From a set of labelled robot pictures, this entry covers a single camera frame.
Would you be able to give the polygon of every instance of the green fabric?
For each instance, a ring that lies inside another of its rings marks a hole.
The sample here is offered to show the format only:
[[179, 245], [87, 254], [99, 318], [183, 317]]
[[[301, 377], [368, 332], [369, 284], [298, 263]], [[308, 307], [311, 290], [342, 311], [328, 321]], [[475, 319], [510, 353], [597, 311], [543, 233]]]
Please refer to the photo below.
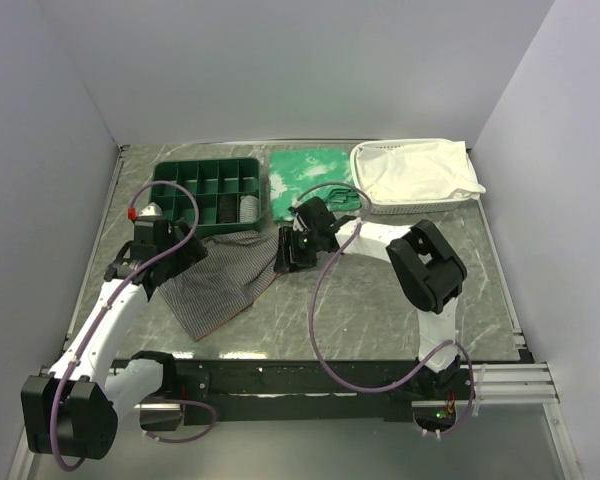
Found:
[[[292, 220], [289, 207], [300, 194], [324, 182], [353, 184], [349, 154], [336, 148], [274, 152], [269, 160], [269, 188], [274, 222]], [[360, 208], [358, 194], [350, 188], [324, 187], [303, 200], [319, 195], [333, 211]]]

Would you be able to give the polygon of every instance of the white plastic basket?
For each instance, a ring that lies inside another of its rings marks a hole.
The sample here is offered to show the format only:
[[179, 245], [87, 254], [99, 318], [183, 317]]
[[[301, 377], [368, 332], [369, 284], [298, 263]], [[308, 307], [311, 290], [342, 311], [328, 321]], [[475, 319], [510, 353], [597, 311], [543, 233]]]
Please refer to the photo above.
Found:
[[[353, 176], [353, 182], [356, 187], [362, 188], [360, 184], [360, 180], [358, 178], [358, 154], [360, 153], [363, 147], [375, 147], [382, 148], [385, 150], [393, 150], [399, 147], [404, 147], [406, 145], [413, 145], [417, 143], [429, 143], [429, 142], [451, 142], [451, 140], [446, 140], [444, 138], [415, 138], [415, 139], [401, 139], [401, 140], [377, 140], [372, 142], [363, 142], [356, 145], [353, 150], [351, 150], [351, 155], [349, 156], [349, 160], [351, 162], [351, 175]], [[473, 165], [469, 162], [469, 168], [471, 172], [475, 175], [475, 171], [473, 170]], [[396, 203], [383, 203], [373, 197], [371, 197], [371, 201], [373, 202], [373, 207], [371, 209], [371, 213], [375, 215], [400, 215], [406, 213], [428, 213], [428, 212], [446, 212], [448, 210], [453, 210], [454, 208], [459, 207], [462, 202], [466, 202], [467, 199], [458, 200], [454, 198], [444, 199], [444, 200], [423, 200], [421, 202], [410, 202], [408, 204], [396, 204]]]

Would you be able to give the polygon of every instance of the striped cloth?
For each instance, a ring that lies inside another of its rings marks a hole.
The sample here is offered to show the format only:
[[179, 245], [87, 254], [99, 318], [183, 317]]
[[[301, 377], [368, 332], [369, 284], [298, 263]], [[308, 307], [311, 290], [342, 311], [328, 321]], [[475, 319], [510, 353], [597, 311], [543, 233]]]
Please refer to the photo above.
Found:
[[207, 237], [203, 243], [207, 257], [160, 287], [194, 341], [251, 305], [276, 277], [277, 233], [235, 232]]

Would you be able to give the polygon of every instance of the tabletop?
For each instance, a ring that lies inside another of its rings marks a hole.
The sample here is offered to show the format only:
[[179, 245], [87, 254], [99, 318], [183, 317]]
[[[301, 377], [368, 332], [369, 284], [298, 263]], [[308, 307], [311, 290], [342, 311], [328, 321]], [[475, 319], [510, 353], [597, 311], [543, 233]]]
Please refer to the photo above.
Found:
[[[255, 157], [266, 182], [269, 155], [277, 150], [342, 148], [356, 143], [272, 142], [270, 144], [133, 145], [125, 147], [110, 207], [90, 263], [71, 334], [77, 333], [98, 298], [106, 266], [120, 246], [132, 237], [133, 225], [126, 207], [143, 184], [150, 181], [162, 161]], [[136, 205], [148, 201], [145, 192]], [[267, 229], [274, 228], [270, 219]], [[479, 361], [517, 361], [513, 321], [500, 280], [496, 253], [486, 220], [476, 201], [440, 213], [375, 215], [370, 220], [392, 225], [433, 221], [464, 261], [468, 278], [458, 302], [458, 339]], [[318, 267], [327, 259], [319, 256]], [[140, 350], [173, 353], [180, 358], [314, 359], [307, 333], [307, 305], [320, 268], [282, 275], [242, 313], [206, 337], [194, 342], [173, 312], [156, 293], [129, 329], [118, 351], [128, 359]], [[316, 315], [316, 336], [328, 359], [414, 359], [418, 352], [418, 319], [390, 264], [345, 255], [322, 288]]]

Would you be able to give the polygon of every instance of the white towel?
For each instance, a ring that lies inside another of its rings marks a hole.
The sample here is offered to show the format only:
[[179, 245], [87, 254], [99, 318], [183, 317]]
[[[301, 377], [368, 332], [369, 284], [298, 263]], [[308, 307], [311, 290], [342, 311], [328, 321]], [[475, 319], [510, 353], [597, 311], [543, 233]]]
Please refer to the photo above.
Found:
[[414, 143], [393, 150], [362, 147], [357, 169], [362, 189], [382, 203], [462, 200], [486, 191], [464, 142]]

